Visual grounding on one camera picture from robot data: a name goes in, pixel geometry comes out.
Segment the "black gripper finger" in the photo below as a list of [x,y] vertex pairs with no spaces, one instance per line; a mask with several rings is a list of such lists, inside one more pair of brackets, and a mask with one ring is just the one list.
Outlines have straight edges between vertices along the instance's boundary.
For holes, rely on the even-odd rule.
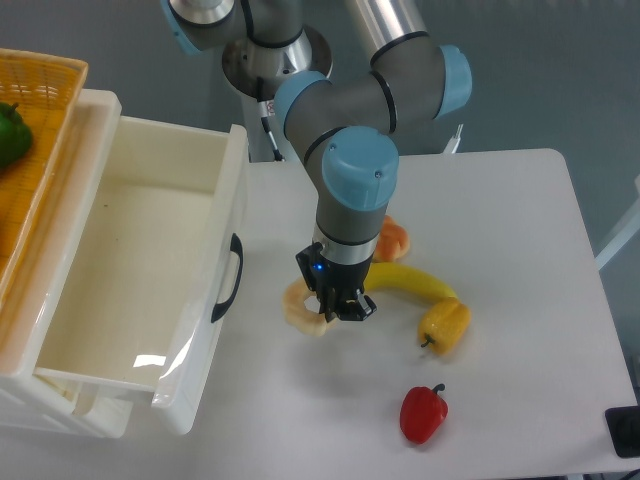
[[366,294],[358,294],[357,298],[349,302],[349,320],[364,321],[377,310],[376,304]]
[[324,287],[318,294],[320,304],[319,313],[327,323],[335,318],[336,291],[333,287]]

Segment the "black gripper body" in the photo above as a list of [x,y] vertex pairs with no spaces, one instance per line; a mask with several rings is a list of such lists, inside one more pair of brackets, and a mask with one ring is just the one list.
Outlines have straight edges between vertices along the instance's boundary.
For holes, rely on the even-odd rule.
[[296,255],[302,277],[317,300],[324,287],[333,287],[336,291],[335,318],[350,321],[349,302],[355,300],[358,294],[366,294],[364,281],[372,257],[356,264],[343,264],[329,260],[321,251],[321,244],[315,242]]

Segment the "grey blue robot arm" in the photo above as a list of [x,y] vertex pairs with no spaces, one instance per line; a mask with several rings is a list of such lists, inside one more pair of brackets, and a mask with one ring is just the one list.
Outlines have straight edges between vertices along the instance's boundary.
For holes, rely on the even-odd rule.
[[172,33],[189,53],[223,46],[225,76],[259,108],[275,159],[280,131],[318,194],[311,244],[296,257],[319,310],[312,320],[362,321],[376,309],[365,277],[399,154],[392,135],[462,108],[472,91],[465,55],[431,39],[412,1],[347,5],[369,59],[361,79],[330,79],[331,53],[298,1],[166,1]]

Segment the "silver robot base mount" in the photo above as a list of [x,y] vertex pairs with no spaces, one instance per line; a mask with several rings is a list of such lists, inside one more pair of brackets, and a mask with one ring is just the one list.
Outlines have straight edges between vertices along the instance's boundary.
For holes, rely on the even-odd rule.
[[228,83],[257,101],[273,99],[280,85],[301,71],[318,71],[329,77],[332,67],[327,40],[308,25],[284,47],[265,47],[243,39],[227,44],[222,55]]

